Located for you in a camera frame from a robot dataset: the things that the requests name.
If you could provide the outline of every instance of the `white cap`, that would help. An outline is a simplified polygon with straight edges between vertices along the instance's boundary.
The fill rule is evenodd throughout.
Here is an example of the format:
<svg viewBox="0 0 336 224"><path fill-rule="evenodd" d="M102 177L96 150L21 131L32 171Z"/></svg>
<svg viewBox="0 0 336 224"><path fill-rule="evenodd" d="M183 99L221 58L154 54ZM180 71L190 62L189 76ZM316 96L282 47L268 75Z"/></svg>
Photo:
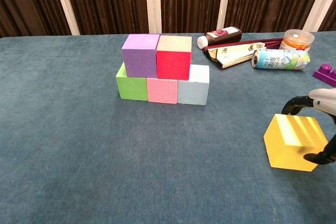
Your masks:
<svg viewBox="0 0 336 224"><path fill-rule="evenodd" d="M203 49L204 47L207 47L208 46L208 39L205 36L200 36L197 39L197 45L201 49Z"/></svg>

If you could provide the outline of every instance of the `stacked blocks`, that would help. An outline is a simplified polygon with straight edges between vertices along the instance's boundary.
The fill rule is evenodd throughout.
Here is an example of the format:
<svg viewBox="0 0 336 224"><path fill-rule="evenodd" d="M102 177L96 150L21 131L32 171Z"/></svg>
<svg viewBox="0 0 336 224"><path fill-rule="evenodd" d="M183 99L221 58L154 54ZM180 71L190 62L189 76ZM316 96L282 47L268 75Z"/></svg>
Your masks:
<svg viewBox="0 0 336 224"><path fill-rule="evenodd" d="M311 172L317 164L303 158L328 143L315 118L276 114L264 135L271 167Z"/></svg>
<svg viewBox="0 0 336 224"><path fill-rule="evenodd" d="M313 77L319 79L334 88L336 88L336 69L331 71L332 67L329 64L322 64L313 74Z"/></svg>
<svg viewBox="0 0 336 224"><path fill-rule="evenodd" d="M205 105L209 91L209 66L190 65L190 77L179 81L178 103Z"/></svg>
<svg viewBox="0 0 336 224"><path fill-rule="evenodd" d="M209 66L191 65L191 37L129 35L116 79L120 98L205 105Z"/></svg>

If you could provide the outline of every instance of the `green block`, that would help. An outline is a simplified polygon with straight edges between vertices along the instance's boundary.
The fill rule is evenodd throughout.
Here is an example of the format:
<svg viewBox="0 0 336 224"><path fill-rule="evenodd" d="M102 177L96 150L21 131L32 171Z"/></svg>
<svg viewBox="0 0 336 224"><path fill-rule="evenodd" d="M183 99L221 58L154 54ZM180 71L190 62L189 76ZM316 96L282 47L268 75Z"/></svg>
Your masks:
<svg viewBox="0 0 336 224"><path fill-rule="evenodd" d="M146 78L127 77L125 63L116 75L121 99L148 101Z"/></svg>

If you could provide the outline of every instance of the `blue and white can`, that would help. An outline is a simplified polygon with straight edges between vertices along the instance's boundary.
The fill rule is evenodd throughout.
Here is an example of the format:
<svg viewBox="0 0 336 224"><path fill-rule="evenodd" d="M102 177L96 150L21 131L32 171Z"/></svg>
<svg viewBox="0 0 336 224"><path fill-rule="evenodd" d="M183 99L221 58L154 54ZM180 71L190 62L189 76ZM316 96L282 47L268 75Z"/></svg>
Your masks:
<svg viewBox="0 0 336 224"><path fill-rule="evenodd" d="M309 62L309 53L302 50L258 49L252 56L254 68L302 70Z"/></svg>

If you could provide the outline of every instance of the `purple lego brick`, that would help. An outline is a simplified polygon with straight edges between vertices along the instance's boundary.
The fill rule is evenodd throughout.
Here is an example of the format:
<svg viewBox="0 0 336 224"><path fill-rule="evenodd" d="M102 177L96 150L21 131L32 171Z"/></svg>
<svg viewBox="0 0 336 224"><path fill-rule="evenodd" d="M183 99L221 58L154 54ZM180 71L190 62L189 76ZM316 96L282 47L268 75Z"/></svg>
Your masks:
<svg viewBox="0 0 336 224"><path fill-rule="evenodd" d="M128 77L156 78L159 34L130 34L121 48Z"/></svg>
<svg viewBox="0 0 336 224"><path fill-rule="evenodd" d="M314 72L313 77L336 87L336 70L331 71L331 65L329 64L322 64L320 68Z"/></svg>

